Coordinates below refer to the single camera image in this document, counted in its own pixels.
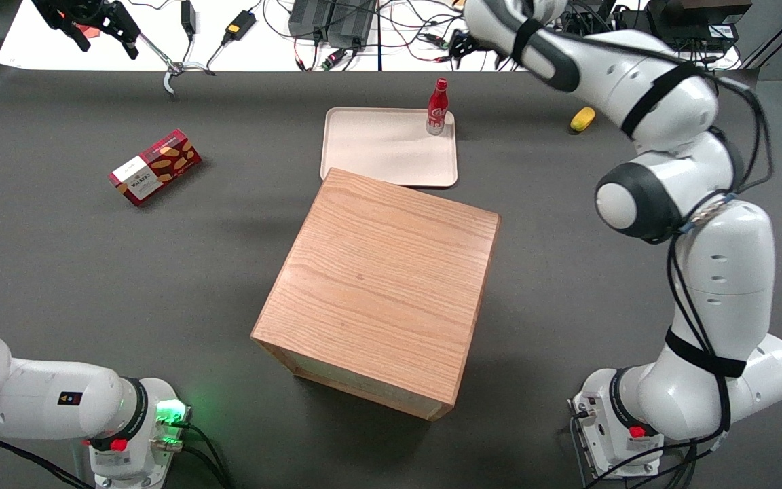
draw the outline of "yellow sponge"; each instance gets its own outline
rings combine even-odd
[[[585,107],[578,111],[578,113],[575,114],[575,117],[572,117],[569,128],[575,132],[581,132],[584,129],[587,129],[587,126],[589,126],[595,118],[596,111],[593,111],[590,107]]]

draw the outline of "red button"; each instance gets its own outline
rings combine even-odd
[[[128,445],[127,439],[115,439],[111,442],[111,450],[114,452],[122,452]]]

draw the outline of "white table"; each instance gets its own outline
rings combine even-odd
[[[133,0],[136,3],[151,3],[159,6],[165,0]],[[441,0],[450,4],[452,0]],[[198,13],[198,34],[195,35],[195,47],[189,59],[191,61],[207,62],[214,50],[219,46],[223,31],[229,22],[241,12],[248,10],[258,0],[192,0]],[[122,0],[131,13],[134,21],[141,26],[141,30],[159,48],[167,53],[174,61],[181,61],[186,52],[187,38],[180,26],[179,0],[168,0],[161,10],[155,10],[147,6],[138,6]],[[214,71],[298,71],[295,65],[295,41],[290,37],[283,37],[274,32],[271,26],[282,34],[288,35],[288,12],[285,8],[291,8],[292,0],[263,0],[253,10],[258,23],[243,37],[242,41],[230,43],[211,66]],[[638,0],[620,0],[618,4],[626,4],[636,9]],[[382,9],[382,14],[393,18],[401,24],[419,26],[423,22],[419,20],[413,7],[417,9],[422,18],[430,18],[438,14],[459,15],[446,5],[429,2],[428,0],[393,0],[391,4]],[[437,18],[438,21],[447,21],[449,16]],[[370,33],[369,44],[378,43],[378,22],[373,17],[373,28]],[[417,29],[394,25],[388,19],[381,20],[382,69],[383,71],[450,71],[449,62],[435,64],[415,59],[401,44],[411,41],[415,37]],[[445,36],[448,40],[455,29],[466,28],[463,19],[456,19],[447,24],[429,27],[422,32]],[[18,13],[14,18],[12,27],[5,38],[0,51],[0,63],[25,69],[89,69],[92,71],[165,71],[165,64],[149,47],[138,43],[137,49],[140,55],[136,60],[128,58],[120,43],[105,34],[90,39],[92,47],[89,52],[83,53],[62,31],[53,31],[41,19],[31,0],[22,0]],[[434,48],[423,41],[415,41],[410,46],[413,55],[419,58],[438,58],[444,56],[442,50]],[[298,41],[297,48],[301,59],[309,65],[313,59],[314,46],[312,41]],[[334,48],[323,44],[319,49],[316,65],[319,65]],[[354,62],[350,71],[376,71],[378,69],[378,49],[368,47],[363,50]],[[680,56],[689,58],[689,53],[680,53]],[[496,55],[494,53],[477,52],[463,59],[460,71],[493,71]],[[730,52],[716,65],[709,65],[709,69],[725,69],[738,62],[736,52]],[[511,62],[506,65],[504,71],[510,71]]]

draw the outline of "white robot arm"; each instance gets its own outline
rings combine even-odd
[[[158,378],[78,362],[13,359],[0,340],[0,437],[83,439],[96,483],[162,487],[189,410]]]
[[[643,32],[582,39],[544,28],[564,9],[563,0],[468,0],[464,15],[475,43],[602,111],[639,153],[599,181],[596,209],[627,236],[671,239],[675,317],[655,362],[593,372],[570,405],[598,479],[653,476],[664,437],[713,439],[782,400],[782,340],[768,334],[772,226],[761,208],[732,199],[749,171],[711,127],[708,81],[659,58],[673,50]],[[690,217],[698,225],[679,234]],[[699,319],[713,354],[696,338]]]

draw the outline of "wood grain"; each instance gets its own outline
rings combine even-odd
[[[278,346],[433,399],[443,406],[432,415],[444,414],[457,397],[499,225],[489,211],[332,170],[252,338],[269,352]],[[292,361],[285,355],[289,369],[304,370]],[[317,369],[310,378],[322,377]],[[378,396],[387,402],[363,395],[353,378],[329,380],[412,411],[393,393]]]

